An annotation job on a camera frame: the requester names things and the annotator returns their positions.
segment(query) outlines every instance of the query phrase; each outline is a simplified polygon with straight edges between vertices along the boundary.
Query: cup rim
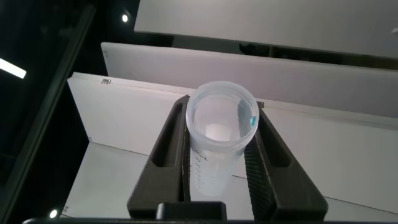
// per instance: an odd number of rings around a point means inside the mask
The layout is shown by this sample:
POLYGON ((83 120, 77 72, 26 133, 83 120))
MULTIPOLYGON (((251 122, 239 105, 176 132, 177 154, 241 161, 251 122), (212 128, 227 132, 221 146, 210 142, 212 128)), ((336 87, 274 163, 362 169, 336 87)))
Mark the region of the cup rim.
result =
POLYGON ((257 105, 256 99, 253 97, 253 95, 245 88, 243 88, 241 85, 238 85, 233 82, 227 82, 227 81, 215 81, 215 82, 209 82, 204 85, 199 86, 193 93, 193 95, 190 97, 190 100, 188 101, 187 105, 187 112, 185 113, 185 120, 187 122, 187 128, 190 132, 191 137, 193 137, 196 141, 200 141, 201 144, 208 144, 211 146, 216 146, 220 147, 220 150, 214 150, 213 147, 210 147, 210 151, 213 152, 223 152, 224 149, 231 149, 228 150, 228 152, 239 150, 246 146, 249 141, 252 139, 254 136, 257 127, 258 127, 258 122, 259 122, 259 107, 257 105), (193 104, 196 99, 200 99, 203 97, 203 94, 209 90, 219 90, 220 88, 230 88, 233 89, 234 91, 239 92, 240 94, 243 94, 246 99, 243 99, 248 102, 249 105, 251 105, 254 108, 254 114, 256 116, 256 124, 252 127, 250 132, 248 132, 245 136, 234 140, 234 141, 217 141, 214 139, 211 139, 209 137, 206 137, 204 134, 200 133, 193 125, 192 117, 193 117, 193 104))

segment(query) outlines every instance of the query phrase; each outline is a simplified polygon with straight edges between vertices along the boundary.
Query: plastic cup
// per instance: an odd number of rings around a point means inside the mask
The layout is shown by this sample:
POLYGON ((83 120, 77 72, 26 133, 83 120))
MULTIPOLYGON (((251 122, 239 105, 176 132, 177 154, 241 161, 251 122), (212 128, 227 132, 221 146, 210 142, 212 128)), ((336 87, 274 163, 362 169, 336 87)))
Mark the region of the plastic cup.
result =
POLYGON ((207 196, 219 195, 257 130, 257 101, 235 83, 209 82, 193 93, 185 116, 195 188, 207 196))

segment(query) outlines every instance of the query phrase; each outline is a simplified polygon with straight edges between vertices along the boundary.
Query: measuring cup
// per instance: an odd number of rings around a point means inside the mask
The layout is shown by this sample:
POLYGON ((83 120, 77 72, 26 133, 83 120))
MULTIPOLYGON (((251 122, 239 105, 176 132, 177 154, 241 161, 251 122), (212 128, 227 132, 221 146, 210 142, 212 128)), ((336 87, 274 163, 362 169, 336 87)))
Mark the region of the measuring cup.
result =
POLYGON ((209 82, 188 101, 191 175, 204 195, 222 193, 259 120, 256 99, 232 82, 209 82))

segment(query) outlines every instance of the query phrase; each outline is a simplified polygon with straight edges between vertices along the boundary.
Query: blue mark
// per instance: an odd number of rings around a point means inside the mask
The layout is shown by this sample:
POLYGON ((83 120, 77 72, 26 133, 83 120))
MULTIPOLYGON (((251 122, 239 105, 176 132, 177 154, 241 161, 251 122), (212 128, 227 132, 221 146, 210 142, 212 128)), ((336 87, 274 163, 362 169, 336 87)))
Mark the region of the blue mark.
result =
POLYGON ((256 116, 251 117, 250 124, 252 127, 256 124, 256 116))

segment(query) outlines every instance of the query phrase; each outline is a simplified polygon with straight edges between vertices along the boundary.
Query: white panel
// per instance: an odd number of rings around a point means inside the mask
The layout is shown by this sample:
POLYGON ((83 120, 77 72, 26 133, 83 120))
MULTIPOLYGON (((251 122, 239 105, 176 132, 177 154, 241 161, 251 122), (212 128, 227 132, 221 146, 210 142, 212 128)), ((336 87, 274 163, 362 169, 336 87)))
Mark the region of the white panel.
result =
POLYGON ((165 47, 101 46, 111 77, 185 88, 226 80, 256 98, 398 118, 398 72, 165 47))
POLYGON ((397 10, 395 0, 143 0, 134 30, 398 57, 398 39, 385 42, 397 10))
POLYGON ((398 213, 398 131, 264 108, 286 145, 331 198, 398 213))
POLYGON ((68 84, 90 141, 148 155, 175 101, 183 94, 69 78, 68 84))
POLYGON ((147 158, 90 142, 63 214, 73 218, 130 218, 127 200, 147 158))

